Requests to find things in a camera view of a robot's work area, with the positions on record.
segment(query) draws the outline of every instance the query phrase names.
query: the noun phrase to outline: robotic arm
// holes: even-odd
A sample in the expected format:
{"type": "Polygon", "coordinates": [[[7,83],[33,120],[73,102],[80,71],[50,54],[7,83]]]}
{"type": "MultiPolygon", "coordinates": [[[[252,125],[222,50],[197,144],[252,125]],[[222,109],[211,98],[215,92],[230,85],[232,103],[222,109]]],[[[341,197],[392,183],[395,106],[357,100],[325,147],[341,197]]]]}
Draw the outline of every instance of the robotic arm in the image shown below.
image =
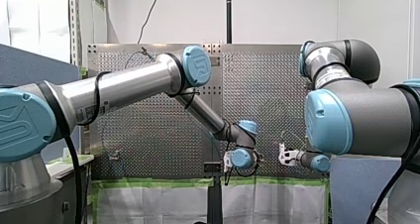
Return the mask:
{"type": "Polygon", "coordinates": [[[419,83],[371,89],[380,65],[357,40],[306,43],[300,73],[314,91],[305,103],[306,135],[317,151],[401,157],[419,134],[419,83]]]}
{"type": "MultiPolygon", "coordinates": [[[[0,89],[0,214],[3,206],[34,201],[52,186],[59,189],[40,156],[45,146],[62,138],[71,143],[69,135],[76,125],[88,125],[98,116],[162,92],[175,97],[216,139],[236,142],[230,159],[235,168],[255,167],[257,125],[241,121],[228,126],[188,90],[206,84],[210,76],[209,56],[200,47],[187,47],[162,54],[150,64],[69,84],[42,81],[0,89]]],[[[78,164],[75,151],[72,156],[78,164]]]]}

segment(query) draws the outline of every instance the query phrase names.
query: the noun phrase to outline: white cloth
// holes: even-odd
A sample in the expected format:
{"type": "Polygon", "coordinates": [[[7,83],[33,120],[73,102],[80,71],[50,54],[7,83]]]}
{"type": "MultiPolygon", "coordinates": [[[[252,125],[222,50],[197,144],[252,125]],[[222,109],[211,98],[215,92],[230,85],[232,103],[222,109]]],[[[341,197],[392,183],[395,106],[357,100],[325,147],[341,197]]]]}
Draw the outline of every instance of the white cloth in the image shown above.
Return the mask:
{"type": "MultiPolygon", "coordinates": [[[[325,224],[325,186],[257,183],[223,186],[224,224],[325,224]]],[[[206,222],[207,187],[99,190],[98,224],[206,222]]]]}

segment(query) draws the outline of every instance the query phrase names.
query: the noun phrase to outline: black hose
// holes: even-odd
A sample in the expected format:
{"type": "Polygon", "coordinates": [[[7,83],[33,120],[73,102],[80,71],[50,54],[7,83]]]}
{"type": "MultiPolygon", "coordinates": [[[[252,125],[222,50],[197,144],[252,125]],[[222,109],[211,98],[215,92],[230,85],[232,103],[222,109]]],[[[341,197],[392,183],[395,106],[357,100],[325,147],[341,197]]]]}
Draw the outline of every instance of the black hose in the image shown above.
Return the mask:
{"type": "Polygon", "coordinates": [[[373,209],[370,212],[370,215],[367,219],[367,224],[372,224],[376,215],[377,210],[380,207],[385,196],[391,190],[391,188],[395,185],[396,181],[401,177],[402,173],[407,169],[407,167],[411,164],[414,156],[420,150],[420,136],[417,137],[416,141],[414,142],[413,146],[408,148],[407,150],[407,157],[403,158],[401,161],[401,166],[398,168],[396,173],[392,176],[391,180],[388,182],[386,187],[382,190],[379,197],[377,198],[376,203],[373,206],[373,209]]]}
{"type": "Polygon", "coordinates": [[[232,0],[226,0],[227,44],[232,43],[232,0]]]}
{"type": "Polygon", "coordinates": [[[76,185],[76,216],[75,216],[75,224],[81,224],[82,221],[82,183],[81,183],[81,171],[80,165],[78,162],[76,148],[74,147],[73,141],[71,141],[70,137],[64,137],[65,142],[67,143],[68,150],[70,151],[71,161],[73,163],[74,169],[74,180],[76,185]]]}
{"type": "Polygon", "coordinates": [[[101,108],[101,95],[99,93],[99,80],[101,80],[101,77],[107,73],[110,73],[110,71],[103,71],[100,72],[98,75],[96,75],[95,78],[95,90],[93,91],[93,95],[94,95],[94,99],[95,99],[95,109],[93,110],[93,116],[86,121],[85,123],[81,123],[81,124],[77,124],[79,126],[86,126],[86,125],[90,125],[91,123],[93,123],[96,118],[99,115],[99,111],[101,108]]]}

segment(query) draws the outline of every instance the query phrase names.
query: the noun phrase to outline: green tape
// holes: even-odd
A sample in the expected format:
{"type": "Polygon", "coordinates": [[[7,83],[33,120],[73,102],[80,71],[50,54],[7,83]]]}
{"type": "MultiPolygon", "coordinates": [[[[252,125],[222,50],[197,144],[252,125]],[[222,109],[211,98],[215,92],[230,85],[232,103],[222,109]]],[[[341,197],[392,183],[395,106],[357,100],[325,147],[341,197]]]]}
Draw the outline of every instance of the green tape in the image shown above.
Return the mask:
{"type": "Polygon", "coordinates": [[[93,224],[98,223],[98,203],[99,203],[99,189],[97,186],[92,183],[92,192],[90,198],[92,200],[92,219],[93,224]]]}
{"type": "Polygon", "coordinates": [[[282,185],[302,185],[302,186],[325,186],[328,181],[325,179],[300,179],[288,177],[269,177],[269,176],[256,176],[256,177],[231,177],[229,185],[247,185],[247,184],[282,184],[282,185]]]}
{"type": "Polygon", "coordinates": [[[193,178],[193,179],[154,179],[154,178],[122,178],[115,180],[95,180],[92,186],[103,188],[117,187],[202,187],[212,185],[211,178],[193,178]]]}

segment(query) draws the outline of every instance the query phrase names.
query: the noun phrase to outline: metal post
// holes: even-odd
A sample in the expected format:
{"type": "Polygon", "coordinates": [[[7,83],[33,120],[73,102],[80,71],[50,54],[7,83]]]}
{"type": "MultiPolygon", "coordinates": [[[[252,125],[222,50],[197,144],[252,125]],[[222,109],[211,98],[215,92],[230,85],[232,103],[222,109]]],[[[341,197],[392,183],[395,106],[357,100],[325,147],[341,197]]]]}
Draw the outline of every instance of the metal post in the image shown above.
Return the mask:
{"type": "Polygon", "coordinates": [[[232,43],[232,0],[226,0],[227,44],[232,43]]]}

